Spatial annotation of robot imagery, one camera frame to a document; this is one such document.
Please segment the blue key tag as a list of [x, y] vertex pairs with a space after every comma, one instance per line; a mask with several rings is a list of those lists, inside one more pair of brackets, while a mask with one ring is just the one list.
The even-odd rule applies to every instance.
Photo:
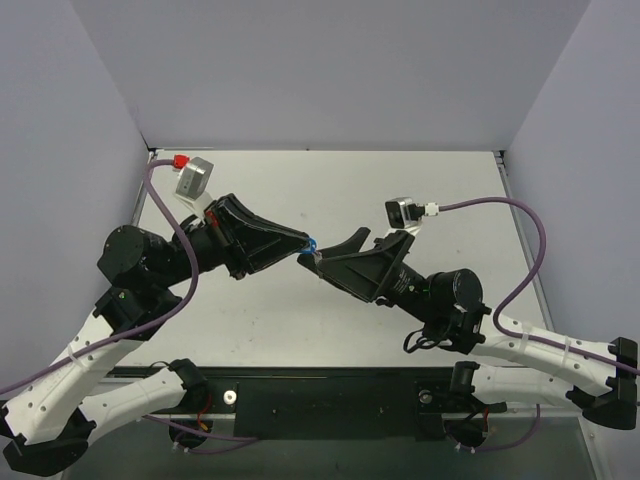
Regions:
[[299, 251], [299, 253], [302, 255], [313, 255], [316, 253], [316, 251], [317, 251], [317, 241], [314, 238], [309, 237], [307, 245], [303, 247]]

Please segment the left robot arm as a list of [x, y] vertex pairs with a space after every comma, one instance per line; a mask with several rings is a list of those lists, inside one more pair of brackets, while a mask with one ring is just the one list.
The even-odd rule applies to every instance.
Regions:
[[54, 476], [99, 438], [144, 415], [205, 411], [211, 404], [208, 382], [189, 359], [105, 394], [93, 390], [158, 332], [159, 318], [185, 305], [172, 286], [219, 266], [241, 280], [311, 244], [308, 234], [255, 215], [233, 194], [187, 217], [171, 239], [133, 225], [116, 228], [98, 261], [110, 287], [58, 357], [61, 368], [29, 382], [1, 406], [9, 467]]

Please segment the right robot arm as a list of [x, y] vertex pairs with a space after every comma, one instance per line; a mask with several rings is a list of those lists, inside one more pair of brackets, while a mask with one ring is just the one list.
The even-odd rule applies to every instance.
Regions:
[[623, 337], [587, 341], [510, 318], [484, 304], [473, 271], [425, 277], [407, 265], [416, 229], [391, 229], [364, 250], [369, 233], [362, 227], [346, 241], [302, 253], [297, 261], [358, 300], [397, 307], [417, 319], [421, 337], [407, 351], [440, 348], [471, 356], [454, 366], [447, 383], [453, 406], [548, 404], [577, 410], [606, 428], [635, 428], [636, 342]]

